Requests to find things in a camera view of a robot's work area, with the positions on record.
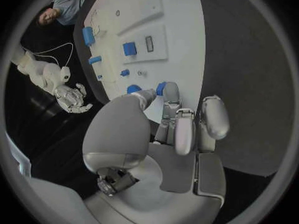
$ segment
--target blue object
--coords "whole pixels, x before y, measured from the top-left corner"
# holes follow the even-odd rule
[[[133,93],[133,92],[137,92],[137,91],[141,91],[142,89],[138,86],[138,85],[130,85],[127,88],[127,94]]]
[[[158,87],[156,89],[157,96],[163,95],[163,89],[164,89],[165,85],[166,85],[166,82],[162,82],[158,85]]]
[[[84,27],[82,29],[82,32],[83,32],[85,45],[91,46],[91,44],[95,43],[95,37],[93,35],[93,31],[90,26]]]
[[[135,42],[123,44],[125,56],[133,56],[137,54]]]
[[[96,56],[96,57],[88,59],[88,62],[89,62],[90,65],[92,63],[95,63],[95,62],[98,62],[98,61],[102,61],[102,57],[101,56]]]
[[[129,74],[130,74],[130,71],[129,71],[128,69],[123,70],[123,71],[121,72],[121,76],[128,76]]]

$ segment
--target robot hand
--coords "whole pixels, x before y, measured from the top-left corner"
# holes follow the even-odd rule
[[[76,84],[76,87],[78,89],[61,85],[54,90],[57,102],[68,113],[83,113],[92,107],[92,104],[83,106],[83,98],[86,96],[85,87],[81,84]]]

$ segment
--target blue block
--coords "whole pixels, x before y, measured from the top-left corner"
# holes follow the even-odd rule
[[[158,85],[158,87],[156,89],[157,96],[163,95],[163,89],[164,89],[165,85],[166,85],[166,82],[162,82]]]
[[[137,54],[135,42],[123,44],[125,56],[133,56]]]
[[[82,29],[82,32],[83,32],[85,45],[91,46],[91,44],[95,43],[95,37],[93,35],[93,31],[90,26],[84,27]]]
[[[102,57],[101,56],[96,56],[93,58],[88,59],[88,63],[91,65],[92,63],[98,62],[98,61],[102,61]]]
[[[121,76],[128,76],[129,74],[130,74],[130,71],[129,71],[128,69],[123,70],[123,71],[121,72]]]
[[[133,93],[133,92],[137,92],[137,91],[141,91],[142,89],[138,86],[138,85],[130,85],[127,88],[127,94]]]

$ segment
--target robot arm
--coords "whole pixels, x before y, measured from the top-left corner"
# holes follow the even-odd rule
[[[68,67],[60,68],[54,63],[36,61],[34,55],[29,51],[24,51],[21,45],[17,46],[11,62],[21,73],[28,75],[32,83],[55,96],[65,111],[82,113],[92,107],[92,104],[83,106],[83,98],[86,96],[83,85],[76,84],[78,89],[65,85],[70,79]]]

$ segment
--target man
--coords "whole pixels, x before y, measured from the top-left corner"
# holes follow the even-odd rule
[[[41,26],[57,20],[62,25],[74,25],[84,0],[54,0],[53,7],[43,9],[37,16]]]

